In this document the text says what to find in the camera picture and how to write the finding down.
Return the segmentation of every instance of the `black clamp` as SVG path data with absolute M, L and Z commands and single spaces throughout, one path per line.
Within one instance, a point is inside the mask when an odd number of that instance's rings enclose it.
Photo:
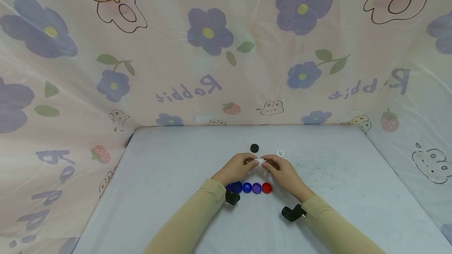
M 231 204 L 232 206 L 235 206 L 237 202 L 240 200 L 240 195 L 237 192 L 230 191 L 229 189 L 226 189 L 226 202 Z
M 281 215 L 289 222 L 293 222 L 301 216 L 306 217 L 307 213 L 303 210 L 300 204 L 297 204 L 293 210 L 287 206 L 284 207 L 281 211 Z

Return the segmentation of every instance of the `purple flower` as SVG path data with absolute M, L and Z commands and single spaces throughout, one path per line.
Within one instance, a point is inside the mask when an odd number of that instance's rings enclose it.
M 77 45 L 69 37 L 62 17 L 36 0 L 15 0 L 17 15 L 0 17 L 3 31 L 15 40 L 25 41 L 26 47 L 44 58 L 77 55 Z
M 159 114 L 159 118 L 155 121 L 160 126 L 183 126 L 184 125 L 184 121 L 182 121 L 181 117 L 170 116 L 169 114 L 164 114 L 164 113 Z
M 19 84 L 6 85 L 0 78 L 0 133 L 14 132 L 28 120 L 22 111 L 35 99 L 29 87 Z
M 322 71 L 314 62 L 297 64 L 289 69 L 287 85 L 290 88 L 308 88 L 320 78 Z
M 226 16 L 221 10 L 211 8 L 207 12 L 193 8 L 188 12 L 191 28 L 187 32 L 188 42 L 202 48 L 212 56 L 221 54 L 221 48 L 232 45 L 234 35 L 226 28 Z
M 437 38 L 436 50 L 452 55 L 452 11 L 434 19 L 426 28 L 426 33 Z
M 276 20 L 283 31 L 307 34 L 315 27 L 317 20 L 325 16 L 333 0 L 276 0 L 279 14 Z
M 107 95 L 107 100 L 119 102 L 121 98 L 130 90 L 129 78 L 123 73 L 117 73 L 112 70 L 104 70 L 102 79 L 97 84 L 97 91 Z
M 313 111 L 309 116 L 301 118 L 301 122 L 305 125 L 320 125 L 333 115 L 332 112 Z

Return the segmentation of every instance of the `beige sleeve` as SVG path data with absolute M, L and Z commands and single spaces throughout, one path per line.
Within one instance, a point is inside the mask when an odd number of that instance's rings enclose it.
M 316 195 L 303 204 L 306 222 L 332 254 L 386 254 L 370 238 Z
M 143 254 L 190 254 L 225 201 L 226 188 L 207 179 L 149 242 Z

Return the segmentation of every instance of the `person's right hand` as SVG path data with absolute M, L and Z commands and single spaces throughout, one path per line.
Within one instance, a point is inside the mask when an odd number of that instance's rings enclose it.
M 262 167 L 272 175 L 281 188 L 292 194 L 298 201 L 303 203 L 315 196 L 315 193 L 303 183 L 289 161 L 276 155 L 265 155 L 261 158 L 265 160 Z

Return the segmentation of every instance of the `white bottle cap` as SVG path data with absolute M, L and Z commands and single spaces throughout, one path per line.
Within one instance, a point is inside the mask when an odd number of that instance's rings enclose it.
M 262 165 L 262 163 L 265 162 L 265 160 L 262 158 L 257 158 L 256 161 L 259 162 L 259 165 Z

